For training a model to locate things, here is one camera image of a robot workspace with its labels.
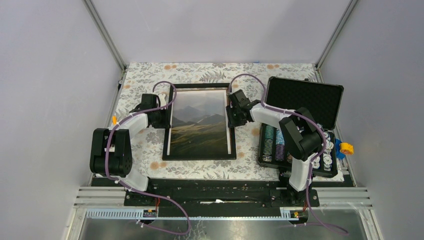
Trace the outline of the orange handled screwdriver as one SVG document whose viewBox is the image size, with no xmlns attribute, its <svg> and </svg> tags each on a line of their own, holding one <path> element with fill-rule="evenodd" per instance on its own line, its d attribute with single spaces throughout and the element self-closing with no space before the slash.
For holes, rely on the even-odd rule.
<svg viewBox="0 0 424 240">
<path fill-rule="evenodd" d="M 111 117 L 111 126 L 114 127 L 117 123 L 118 123 L 117 117 L 115 115 L 113 115 Z"/>
</svg>

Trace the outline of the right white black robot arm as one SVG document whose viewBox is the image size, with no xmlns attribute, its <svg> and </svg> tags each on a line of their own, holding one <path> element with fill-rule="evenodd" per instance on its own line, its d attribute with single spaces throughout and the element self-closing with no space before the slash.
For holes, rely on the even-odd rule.
<svg viewBox="0 0 424 240">
<path fill-rule="evenodd" d="M 306 199 L 305 190 L 312 179 L 311 161 L 323 153 L 326 139 L 311 113 L 304 107 L 298 110 L 283 109 L 268 105 L 260 100 L 251 101 L 242 90 L 227 94 L 226 107 L 228 127 L 244 126 L 258 122 L 279 128 L 284 139 L 285 150 L 292 156 L 291 175 L 287 201 L 293 206 L 301 205 Z"/>
</svg>

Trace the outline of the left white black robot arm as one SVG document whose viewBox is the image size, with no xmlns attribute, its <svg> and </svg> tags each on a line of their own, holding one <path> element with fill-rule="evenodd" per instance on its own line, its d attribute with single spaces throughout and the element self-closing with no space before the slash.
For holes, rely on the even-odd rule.
<svg viewBox="0 0 424 240">
<path fill-rule="evenodd" d="M 144 93 L 141 102 L 129 111 L 127 117 L 109 128 L 93 131 L 89 168 L 94 174 L 111 178 L 125 188 L 136 192 L 136 199 L 144 206 L 152 204 L 155 192 L 149 178 L 133 169 L 131 139 L 149 127 L 170 128 L 166 95 Z"/>
</svg>

